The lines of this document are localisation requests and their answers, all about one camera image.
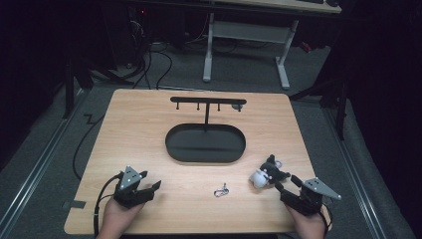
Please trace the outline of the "metal floor rail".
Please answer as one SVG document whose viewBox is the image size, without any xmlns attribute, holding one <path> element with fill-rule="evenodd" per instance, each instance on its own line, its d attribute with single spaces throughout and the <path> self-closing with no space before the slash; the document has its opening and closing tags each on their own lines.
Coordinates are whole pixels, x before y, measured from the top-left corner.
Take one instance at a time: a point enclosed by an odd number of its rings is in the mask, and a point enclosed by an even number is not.
<svg viewBox="0 0 422 239">
<path fill-rule="evenodd" d="M 0 239 L 6 239 L 47 170 L 76 110 L 90 90 L 79 89 L 66 112 L 65 91 L 31 127 L 29 134 L 0 172 Z"/>
<path fill-rule="evenodd" d="M 321 110 L 325 120 L 328 123 L 331 133 L 334 136 L 337 146 L 341 152 L 342 162 L 348 177 L 349 183 L 359 205 L 360 211 L 368 226 L 373 239 L 386 239 L 386 234 L 381 225 L 379 217 L 375 211 L 372 200 L 370 199 L 358 171 L 353 163 L 351 154 L 345 144 L 345 140 L 341 139 L 335 127 L 335 119 L 330 110 Z"/>
</svg>

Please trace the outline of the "person's right hand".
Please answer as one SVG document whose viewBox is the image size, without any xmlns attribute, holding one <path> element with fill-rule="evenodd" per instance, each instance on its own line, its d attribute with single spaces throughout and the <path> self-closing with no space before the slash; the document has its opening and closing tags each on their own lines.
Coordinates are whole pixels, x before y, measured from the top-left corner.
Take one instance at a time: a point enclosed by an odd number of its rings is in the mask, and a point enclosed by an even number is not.
<svg viewBox="0 0 422 239">
<path fill-rule="evenodd" d="M 301 239 L 324 239 L 325 224 L 318 214 L 305 216 L 290 206 L 286 208 L 293 217 L 296 231 Z"/>
</svg>

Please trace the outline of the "black white plush keychain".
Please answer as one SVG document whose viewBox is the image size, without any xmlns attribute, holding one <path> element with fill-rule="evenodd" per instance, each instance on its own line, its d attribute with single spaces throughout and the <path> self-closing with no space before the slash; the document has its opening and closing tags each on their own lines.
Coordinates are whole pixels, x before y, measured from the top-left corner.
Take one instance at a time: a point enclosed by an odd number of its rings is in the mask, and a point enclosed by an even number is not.
<svg viewBox="0 0 422 239">
<path fill-rule="evenodd" d="M 289 172 L 281 171 L 282 163 L 271 154 L 266 161 L 257 168 L 249 180 L 255 188 L 264 188 L 278 181 L 284 181 L 291 176 Z"/>
</svg>

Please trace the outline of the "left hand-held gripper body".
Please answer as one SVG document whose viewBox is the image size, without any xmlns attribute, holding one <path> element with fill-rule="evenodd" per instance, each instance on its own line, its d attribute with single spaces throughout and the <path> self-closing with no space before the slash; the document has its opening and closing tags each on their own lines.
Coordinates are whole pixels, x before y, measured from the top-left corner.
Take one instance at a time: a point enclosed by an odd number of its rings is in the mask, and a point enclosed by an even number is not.
<svg viewBox="0 0 422 239">
<path fill-rule="evenodd" d="M 132 208 L 143 204 L 154 198 L 155 192 L 147 192 L 145 189 L 139 190 L 138 185 L 143 178 L 140 172 L 128 165 L 114 190 L 113 199 L 121 206 Z"/>
</svg>

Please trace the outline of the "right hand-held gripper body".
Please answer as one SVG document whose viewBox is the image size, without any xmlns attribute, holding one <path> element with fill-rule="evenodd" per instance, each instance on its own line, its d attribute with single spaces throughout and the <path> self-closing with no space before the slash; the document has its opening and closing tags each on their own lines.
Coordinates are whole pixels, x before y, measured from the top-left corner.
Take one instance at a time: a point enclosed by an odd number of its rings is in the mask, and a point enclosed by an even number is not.
<svg viewBox="0 0 422 239">
<path fill-rule="evenodd" d="M 302 180 L 302 182 L 302 186 L 298 187 L 300 190 L 299 195 L 295 195 L 285 188 L 286 192 L 280 200 L 305 216 L 320 213 L 324 197 L 336 200 L 341 199 L 337 192 L 328 187 L 318 177 Z"/>
</svg>

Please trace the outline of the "black key rack with tray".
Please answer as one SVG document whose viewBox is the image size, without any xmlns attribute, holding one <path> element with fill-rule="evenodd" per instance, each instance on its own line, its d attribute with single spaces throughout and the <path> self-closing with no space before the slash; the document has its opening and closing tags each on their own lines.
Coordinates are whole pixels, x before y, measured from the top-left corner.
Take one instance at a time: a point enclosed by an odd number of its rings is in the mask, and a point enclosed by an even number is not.
<svg viewBox="0 0 422 239">
<path fill-rule="evenodd" d="M 167 153 L 175 160 L 185 163 L 232 163 L 238 160 L 246 148 L 244 134 L 229 124 L 210 123 L 210 106 L 217 111 L 222 105 L 245 105 L 244 99 L 171 97 L 179 109 L 180 103 L 205 106 L 204 123 L 181 123 L 166 135 Z"/>
</svg>

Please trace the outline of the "dark computer tower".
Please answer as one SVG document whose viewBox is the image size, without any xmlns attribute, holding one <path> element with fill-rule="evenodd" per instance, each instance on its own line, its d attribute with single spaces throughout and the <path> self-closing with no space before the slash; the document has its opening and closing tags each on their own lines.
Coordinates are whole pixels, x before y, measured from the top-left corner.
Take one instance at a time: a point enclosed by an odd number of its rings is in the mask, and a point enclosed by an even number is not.
<svg viewBox="0 0 422 239">
<path fill-rule="evenodd" d="M 104 2 L 102 10 L 114 64 L 134 68 L 149 47 L 149 36 L 136 6 Z"/>
</svg>

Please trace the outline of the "white desk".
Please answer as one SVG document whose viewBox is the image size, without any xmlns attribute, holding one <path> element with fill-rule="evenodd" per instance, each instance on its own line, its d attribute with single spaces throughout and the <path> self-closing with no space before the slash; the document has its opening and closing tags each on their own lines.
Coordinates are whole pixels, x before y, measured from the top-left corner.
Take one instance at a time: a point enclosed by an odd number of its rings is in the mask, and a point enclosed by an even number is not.
<svg viewBox="0 0 422 239">
<path fill-rule="evenodd" d="M 341 13 L 341 8 L 331 0 L 210 0 L 212 7 L 232 5 L 240 7 L 262 7 L 267 10 L 283 10 L 292 14 L 322 14 L 323 16 Z M 285 60 L 299 25 L 294 17 L 289 26 L 265 26 L 259 23 L 241 23 L 239 20 L 216 20 L 214 14 L 208 16 L 207 52 L 204 60 L 203 81 L 212 79 L 213 40 L 215 38 L 246 40 L 282 44 L 281 55 L 275 58 L 281 86 L 290 88 Z"/>
</svg>

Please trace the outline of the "black metal stand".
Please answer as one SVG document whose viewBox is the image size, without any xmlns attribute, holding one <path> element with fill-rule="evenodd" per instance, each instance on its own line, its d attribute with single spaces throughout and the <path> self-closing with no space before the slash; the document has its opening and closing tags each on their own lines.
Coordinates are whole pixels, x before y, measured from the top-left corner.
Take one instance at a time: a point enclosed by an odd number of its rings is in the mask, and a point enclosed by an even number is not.
<svg viewBox="0 0 422 239">
<path fill-rule="evenodd" d="M 343 125 L 346 117 L 346 101 L 348 90 L 348 78 L 339 77 L 316 84 L 299 93 L 289 96 L 291 101 L 297 101 L 306 96 L 321 95 L 319 105 L 322 108 L 336 107 L 334 128 L 340 140 L 344 140 Z"/>
<path fill-rule="evenodd" d="M 64 119 L 68 119 L 75 107 L 75 82 L 78 82 L 83 90 L 90 90 L 94 82 L 91 80 L 90 70 L 95 70 L 115 83 L 129 85 L 129 82 L 110 72 L 86 58 L 70 58 L 65 68 L 65 113 Z"/>
</svg>

